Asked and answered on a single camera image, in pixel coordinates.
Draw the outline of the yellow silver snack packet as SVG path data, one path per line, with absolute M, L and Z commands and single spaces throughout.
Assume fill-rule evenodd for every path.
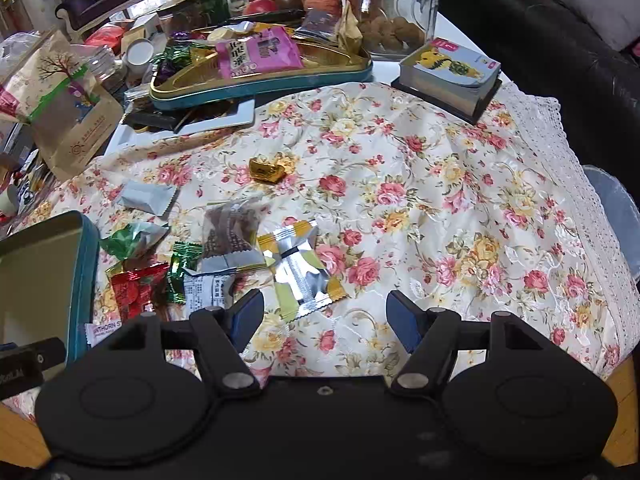
M 310 315 L 347 296 L 314 250 L 315 221 L 300 220 L 264 234 L 257 244 L 273 276 L 273 287 L 285 322 Z

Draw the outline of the red apple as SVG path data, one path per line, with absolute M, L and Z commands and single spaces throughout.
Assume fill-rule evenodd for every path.
M 343 10 L 343 3 L 342 0 L 304 0 L 304 8 L 340 16 Z
M 244 15 L 276 12 L 278 5 L 273 0 L 252 0 L 245 6 Z

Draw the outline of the floral tablecloth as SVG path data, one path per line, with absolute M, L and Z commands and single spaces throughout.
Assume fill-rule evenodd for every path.
M 286 176 L 255 181 L 254 157 Z M 474 126 L 385 84 L 295 93 L 259 107 L 244 129 L 97 158 L 27 223 L 77 210 L 111 234 L 141 219 L 116 200 L 128 179 L 179 190 L 158 261 L 175 242 L 199 240 L 206 209 L 229 200 L 256 200 L 262 233 L 317 222 L 318 256 L 345 298 L 285 322 L 269 271 L 236 283 L 265 297 L 243 354 L 259 380 L 397 373 L 406 354 L 386 321 L 393 289 L 467 321 L 510 311 L 600 377 L 638 344 L 636 283 L 559 102 L 514 84 Z

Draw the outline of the gold candy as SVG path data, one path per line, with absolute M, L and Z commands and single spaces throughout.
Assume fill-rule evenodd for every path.
M 258 157 L 248 162 L 250 176 L 258 182 L 276 184 L 286 176 L 285 168 L 280 164 L 263 162 Z

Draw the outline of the gold teal snack tin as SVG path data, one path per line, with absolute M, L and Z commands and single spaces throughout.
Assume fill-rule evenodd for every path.
M 301 70 L 233 79 L 221 76 L 216 52 L 216 44 L 229 39 L 171 40 L 150 83 L 151 101 L 159 110 L 178 110 L 263 93 L 363 82 L 371 76 L 372 60 L 365 50 L 352 53 L 325 41 L 290 37 L 302 57 Z

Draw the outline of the grey cushion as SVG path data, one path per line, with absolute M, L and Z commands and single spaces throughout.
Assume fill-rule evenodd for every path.
M 559 0 L 587 22 L 613 50 L 639 39 L 639 0 Z

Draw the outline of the grey silver snack bar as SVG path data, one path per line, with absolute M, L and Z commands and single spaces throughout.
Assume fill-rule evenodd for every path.
M 117 201 L 124 207 L 163 217 L 178 193 L 175 185 L 163 185 L 128 180 Z

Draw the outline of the red candy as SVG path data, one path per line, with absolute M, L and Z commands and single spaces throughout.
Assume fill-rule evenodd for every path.
M 153 312 L 166 306 L 168 264 L 125 271 L 111 277 L 118 314 L 125 323 L 144 312 Z

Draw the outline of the gold teal tin lid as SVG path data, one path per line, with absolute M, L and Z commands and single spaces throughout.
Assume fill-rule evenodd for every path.
M 22 346 L 61 339 L 66 359 L 49 375 L 88 349 L 99 239 L 89 218 L 72 210 L 1 242 L 1 341 Z

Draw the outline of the white tray with chocolates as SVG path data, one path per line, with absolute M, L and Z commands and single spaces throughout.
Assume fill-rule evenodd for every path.
M 149 105 L 132 110 L 124 117 L 124 127 L 133 134 L 187 136 L 221 128 L 245 126 L 254 122 L 255 100 L 216 101 L 180 110 L 158 110 Z

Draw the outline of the brown date snack packet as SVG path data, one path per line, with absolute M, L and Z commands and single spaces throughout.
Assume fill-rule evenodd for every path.
M 258 226 L 254 200 L 209 207 L 203 219 L 201 272 L 242 272 L 264 266 L 264 256 L 256 246 Z

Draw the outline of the green triangular snack packet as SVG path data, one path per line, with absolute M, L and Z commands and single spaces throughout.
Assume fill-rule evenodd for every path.
M 168 224 L 131 222 L 124 228 L 100 240 L 107 255 L 118 261 L 139 259 L 156 246 L 168 233 Z

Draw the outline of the white small snack packet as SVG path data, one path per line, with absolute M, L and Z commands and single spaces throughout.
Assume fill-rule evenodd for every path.
M 186 312 L 198 310 L 228 310 L 232 305 L 231 286 L 235 273 L 231 270 L 216 273 L 194 273 L 186 270 L 183 275 Z

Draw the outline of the white hawthorn stick packet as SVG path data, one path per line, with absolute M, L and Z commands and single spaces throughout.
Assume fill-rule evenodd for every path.
M 104 324 L 94 324 L 94 323 L 86 323 L 85 324 L 85 335 L 86 341 L 90 348 L 95 347 L 102 340 L 111 336 L 112 333 L 115 333 L 116 330 L 119 330 L 122 327 L 122 322 L 119 320 L 107 322 Z

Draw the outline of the green foil candy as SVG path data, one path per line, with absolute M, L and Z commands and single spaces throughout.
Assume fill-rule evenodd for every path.
M 184 274 L 195 271 L 201 259 L 203 246 L 196 243 L 175 242 L 166 275 L 167 300 L 170 304 L 185 304 Z

